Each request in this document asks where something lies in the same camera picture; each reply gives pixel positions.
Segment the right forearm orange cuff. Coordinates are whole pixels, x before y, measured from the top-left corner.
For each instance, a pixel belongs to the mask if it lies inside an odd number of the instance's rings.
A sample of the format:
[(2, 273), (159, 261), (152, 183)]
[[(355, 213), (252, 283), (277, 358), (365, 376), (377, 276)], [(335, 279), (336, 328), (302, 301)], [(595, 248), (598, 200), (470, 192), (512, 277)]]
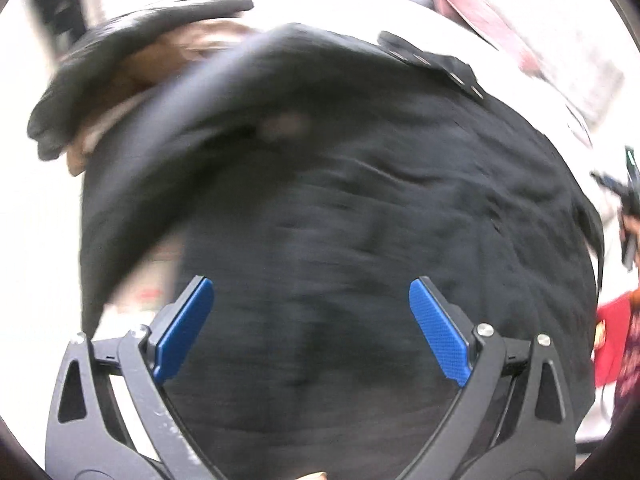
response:
[(615, 385), (614, 425), (627, 405), (639, 400), (639, 289), (598, 307), (593, 362), (596, 387)]

